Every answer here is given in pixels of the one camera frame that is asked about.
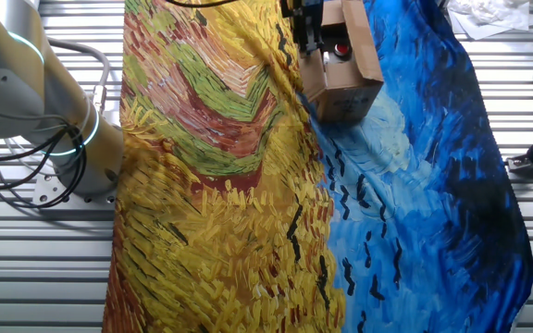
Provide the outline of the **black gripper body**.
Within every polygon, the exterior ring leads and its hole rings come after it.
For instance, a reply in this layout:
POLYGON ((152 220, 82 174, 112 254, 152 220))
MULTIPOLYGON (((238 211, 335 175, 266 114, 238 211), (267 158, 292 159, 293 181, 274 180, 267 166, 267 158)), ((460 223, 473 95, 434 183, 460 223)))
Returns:
POLYGON ((303 17, 321 20, 323 16, 323 0, 280 0, 284 18, 303 17))

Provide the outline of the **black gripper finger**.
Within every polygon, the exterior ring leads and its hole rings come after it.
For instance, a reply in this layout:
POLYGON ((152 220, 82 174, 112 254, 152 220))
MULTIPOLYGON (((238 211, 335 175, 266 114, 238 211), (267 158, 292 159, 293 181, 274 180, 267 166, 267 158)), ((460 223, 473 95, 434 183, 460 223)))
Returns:
POLYGON ((310 18, 295 16, 292 18, 292 33, 294 42, 298 45, 303 56, 309 56, 309 23, 310 18))
POLYGON ((314 52, 320 49, 324 44, 321 36, 322 14, 315 13, 311 17, 310 28, 312 29, 310 37, 310 51, 314 52))

